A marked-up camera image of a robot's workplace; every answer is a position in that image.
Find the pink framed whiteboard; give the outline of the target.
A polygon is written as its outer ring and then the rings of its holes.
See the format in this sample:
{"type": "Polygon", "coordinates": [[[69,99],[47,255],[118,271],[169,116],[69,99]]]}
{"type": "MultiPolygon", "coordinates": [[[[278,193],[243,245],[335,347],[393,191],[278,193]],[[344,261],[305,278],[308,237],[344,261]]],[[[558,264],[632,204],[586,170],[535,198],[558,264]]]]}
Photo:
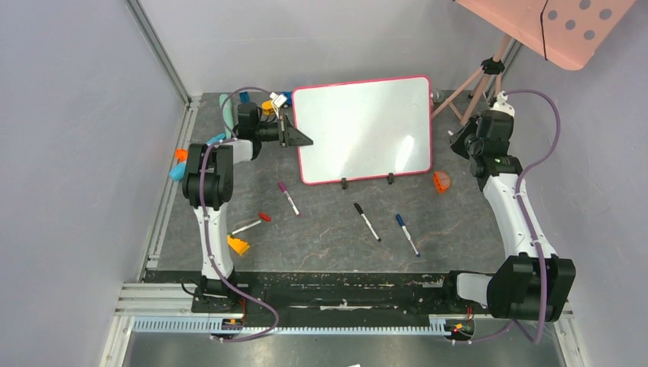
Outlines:
{"type": "Polygon", "coordinates": [[[433,165],[428,76],[302,86],[292,92],[307,185],[422,174],[433,165]]]}

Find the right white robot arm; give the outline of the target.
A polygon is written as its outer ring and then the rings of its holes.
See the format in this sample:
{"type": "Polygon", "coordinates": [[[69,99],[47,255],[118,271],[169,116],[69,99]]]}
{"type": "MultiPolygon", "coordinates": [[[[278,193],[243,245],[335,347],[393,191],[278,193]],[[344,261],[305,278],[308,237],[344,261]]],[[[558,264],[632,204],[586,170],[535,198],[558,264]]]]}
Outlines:
{"type": "Polygon", "coordinates": [[[475,302],[495,318],[555,322],[574,283],[575,265],[557,255],[539,227],[522,165],[508,153],[513,129],[512,115],[489,109],[450,138],[494,213],[506,258],[493,275],[451,271],[441,300],[452,312],[475,302]]]}

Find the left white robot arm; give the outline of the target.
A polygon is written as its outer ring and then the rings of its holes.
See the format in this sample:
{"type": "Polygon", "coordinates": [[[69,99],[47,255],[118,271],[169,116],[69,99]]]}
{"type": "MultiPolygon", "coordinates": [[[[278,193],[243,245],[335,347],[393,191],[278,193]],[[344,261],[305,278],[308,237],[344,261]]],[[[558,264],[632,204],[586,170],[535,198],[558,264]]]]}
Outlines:
{"type": "Polygon", "coordinates": [[[201,239],[202,268],[199,292],[221,311],[234,310],[240,291],[233,284],[235,266],[228,246],[226,217],[234,190],[235,165],[253,161],[265,142],[276,141],[283,148],[313,144],[284,115],[264,122],[260,107],[247,102],[236,111],[234,135],[213,143],[192,143],[183,174],[183,196],[196,216],[201,239]]]}

